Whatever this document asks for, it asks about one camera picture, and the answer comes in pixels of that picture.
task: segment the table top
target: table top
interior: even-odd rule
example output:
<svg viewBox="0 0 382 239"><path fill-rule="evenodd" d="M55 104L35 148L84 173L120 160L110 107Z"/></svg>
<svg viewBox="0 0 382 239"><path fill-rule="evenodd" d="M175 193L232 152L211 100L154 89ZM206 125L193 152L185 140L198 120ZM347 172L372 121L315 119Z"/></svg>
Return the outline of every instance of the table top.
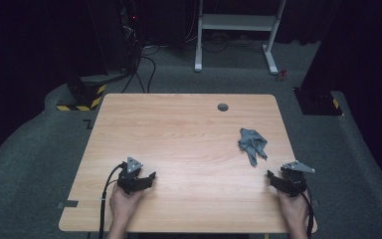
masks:
<svg viewBox="0 0 382 239"><path fill-rule="evenodd" d="M218 104L229 109L221 112ZM238 146L242 127L268 141L268 159L258 156L255 167ZM79 203L64 209L62 230L98 231L104 184L129 156L144 164L139 177L156 171L129 232L287 232L267 170L280 175L295 158L273 96L106 95L68 198Z"/></svg>

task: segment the crumpled cloth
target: crumpled cloth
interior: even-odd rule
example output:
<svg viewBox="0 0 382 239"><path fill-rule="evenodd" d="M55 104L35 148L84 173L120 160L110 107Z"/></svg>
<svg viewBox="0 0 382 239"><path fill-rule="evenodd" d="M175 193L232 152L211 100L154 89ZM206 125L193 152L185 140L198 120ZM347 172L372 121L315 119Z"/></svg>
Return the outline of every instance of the crumpled cloth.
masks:
<svg viewBox="0 0 382 239"><path fill-rule="evenodd" d="M268 159L265 153L265 146L268 143L257 131L253 129L241 128L241 139L238 141L238 145L241 150L245 150L248 154L250 164L252 166L257 165L257 155L256 152L264 160Z"/></svg>

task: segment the white metal stand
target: white metal stand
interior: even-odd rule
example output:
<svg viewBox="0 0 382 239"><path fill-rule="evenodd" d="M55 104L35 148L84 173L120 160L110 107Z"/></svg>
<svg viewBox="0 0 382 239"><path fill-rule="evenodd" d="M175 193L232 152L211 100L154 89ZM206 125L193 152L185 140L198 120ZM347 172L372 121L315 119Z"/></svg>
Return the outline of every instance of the white metal stand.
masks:
<svg viewBox="0 0 382 239"><path fill-rule="evenodd" d="M195 54L195 71L203 70L202 64L202 34L203 29L217 30L242 30L242 31L266 31L271 32L267 45L263 45L263 52L269 65L269 70L273 75L278 73L275 60L272 56L272 45L281 22L287 0L281 0L276 16L254 16L254 15L224 15L224 14L203 14L203 0L200 0L198 18L198 38Z"/></svg>

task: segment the hand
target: hand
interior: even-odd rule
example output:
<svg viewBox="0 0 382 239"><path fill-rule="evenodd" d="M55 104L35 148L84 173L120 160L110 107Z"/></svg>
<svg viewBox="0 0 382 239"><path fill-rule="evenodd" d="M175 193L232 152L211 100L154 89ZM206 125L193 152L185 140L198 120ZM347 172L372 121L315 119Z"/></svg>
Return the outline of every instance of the hand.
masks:
<svg viewBox="0 0 382 239"><path fill-rule="evenodd" d="M110 224L107 239L123 238L126 224L134 213L143 192L144 191L137 191L127 195L117 184L114 185L109 202L113 219Z"/></svg>
<svg viewBox="0 0 382 239"><path fill-rule="evenodd" d="M285 218L287 229L291 239L304 239L306 236L305 220L308 216L308 205L302 195L288 197L278 190L279 202L281 203L282 215Z"/></svg>

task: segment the gray carpet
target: gray carpet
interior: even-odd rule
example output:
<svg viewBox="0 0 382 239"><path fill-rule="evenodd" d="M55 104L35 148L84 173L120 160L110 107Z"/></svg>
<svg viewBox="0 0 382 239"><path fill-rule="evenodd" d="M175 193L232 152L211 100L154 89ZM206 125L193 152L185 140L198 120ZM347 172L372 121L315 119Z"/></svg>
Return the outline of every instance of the gray carpet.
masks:
<svg viewBox="0 0 382 239"><path fill-rule="evenodd" d="M318 230L312 238L382 238L382 172L371 156L342 93L333 92L344 116L304 116L293 95L318 44L274 44L273 53L287 80L277 82L257 42L203 52L203 71L194 72L194 51L161 48L149 56L157 65L151 93L270 94L277 98L296 159L314 167L307 181L318 204ZM211 51L221 46L205 44ZM145 49L143 54L156 52ZM146 86L153 67L141 60ZM120 93L127 80L107 85ZM0 238L96 238L94 232L62 232L59 202L68 198L91 131L84 120L94 112L58 112L65 86L51 91L46 109L23 124L0 147ZM137 77L126 93L140 93ZM262 235L251 235L261 238ZM286 238L271 235L271 238Z"/></svg>

